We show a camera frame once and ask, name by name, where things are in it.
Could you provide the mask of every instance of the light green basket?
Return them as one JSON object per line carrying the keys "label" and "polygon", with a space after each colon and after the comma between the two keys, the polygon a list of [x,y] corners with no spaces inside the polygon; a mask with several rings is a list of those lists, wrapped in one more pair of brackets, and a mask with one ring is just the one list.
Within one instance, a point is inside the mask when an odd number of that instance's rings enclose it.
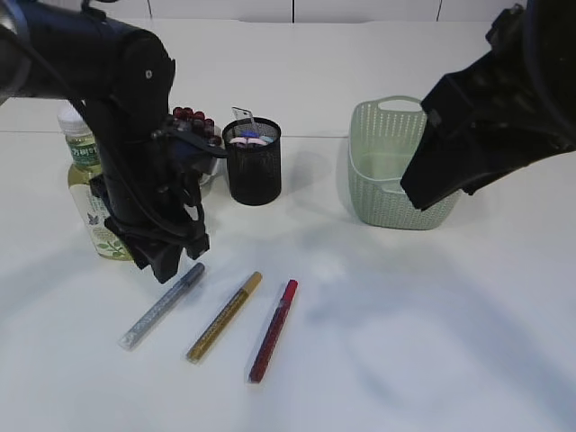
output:
{"label": "light green basket", "polygon": [[358,217],[379,227],[399,230],[432,230],[452,211],[461,192],[453,193],[426,211],[416,210],[400,180],[414,155],[427,117],[423,111],[388,111],[393,101],[420,103],[407,96],[393,96],[360,103],[350,126],[348,182]]}

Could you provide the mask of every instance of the white table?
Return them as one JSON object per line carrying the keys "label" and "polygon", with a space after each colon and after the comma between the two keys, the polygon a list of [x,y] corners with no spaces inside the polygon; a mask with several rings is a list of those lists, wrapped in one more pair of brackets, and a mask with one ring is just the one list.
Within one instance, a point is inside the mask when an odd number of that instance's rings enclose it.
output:
{"label": "white table", "polygon": [[[284,136],[344,137],[354,107],[389,95],[424,97],[447,72],[489,50],[488,22],[266,24],[132,21],[176,59],[172,106],[225,126],[232,106],[272,119]],[[58,131],[59,101],[11,99],[0,131]]]}

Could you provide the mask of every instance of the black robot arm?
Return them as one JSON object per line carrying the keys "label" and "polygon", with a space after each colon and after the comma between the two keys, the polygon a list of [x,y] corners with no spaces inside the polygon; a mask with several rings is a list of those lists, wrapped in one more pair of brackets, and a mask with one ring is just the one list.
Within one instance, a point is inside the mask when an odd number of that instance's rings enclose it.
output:
{"label": "black robot arm", "polygon": [[416,208],[576,149],[574,17],[573,0],[504,11],[491,51],[424,99],[427,127],[401,181]]}
{"label": "black robot arm", "polygon": [[1,69],[10,72],[0,76],[0,95],[70,100],[96,136],[103,175],[92,186],[110,211],[106,226],[138,267],[150,265],[165,282],[183,249],[196,259],[209,248],[198,179],[212,158],[226,156],[172,127],[175,62],[156,35],[88,2],[81,13],[35,1],[0,5],[12,23],[0,26]]}

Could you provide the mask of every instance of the pen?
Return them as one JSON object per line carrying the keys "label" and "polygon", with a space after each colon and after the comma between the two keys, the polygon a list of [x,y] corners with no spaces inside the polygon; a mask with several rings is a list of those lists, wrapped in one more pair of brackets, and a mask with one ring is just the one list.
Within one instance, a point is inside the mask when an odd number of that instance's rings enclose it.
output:
{"label": "pen", "polygon": [[256,360],[250,370],[248,379],[251,383],[260,383],[262,378],[264,378],[276,342],[278,341],[278,337],[280,336],[280,332],[282,331],[282,327],[284,326],[284,322],[288,316],[288,311],[290,310],[290,306],[292,306],[292,299],[296,294],[297,287],[298,283],[296,281],[290,281],[284,290],[282,299],[278,302],[276,312],[270,321],[270,326],[268,327],[266,336],[264,336],[262,346],[258,350]]}
{"label": "pen", "polygon": [[175,283],[142,318],[118,341],[118,344],[127,350],[132,350],[146,334],[152,329],[166,313],[185,294],[194,288],[200,276],[204,273],[204,264],[198,263],[186,273],[182,279]]}
{"label": "pen", "polygon": [[211,325],[202,333],[193,347],[190,348],[188,354],[186,354],[189,362],[197,363],[200,361],[202,356],[206,354],[206,351],[208,351],[220,333],[239,311],[240,307],[246,302],[250,294],[254,292],[261,280],[262,275],[259,272],[254,272],[254,274],[250,276],[250,279],[234,294],[234,297],[224,306],[224,309],[220,311]]}

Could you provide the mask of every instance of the bottle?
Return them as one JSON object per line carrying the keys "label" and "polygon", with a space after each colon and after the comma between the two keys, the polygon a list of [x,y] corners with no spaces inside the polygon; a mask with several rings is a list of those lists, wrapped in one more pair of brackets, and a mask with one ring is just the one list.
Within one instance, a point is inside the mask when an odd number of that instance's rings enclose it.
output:
{"label": "bottle", "polygon": [[126,247],[104,226],[104,221],[110,213],[106,210],[104,202],[95,197],[90,190],[90,179],[102,173],[94,135],[69,103],[60,110],[58,122],[72,154],[73,162],[68,170],[68,188],[96,252],[108,259],[131,260]]}

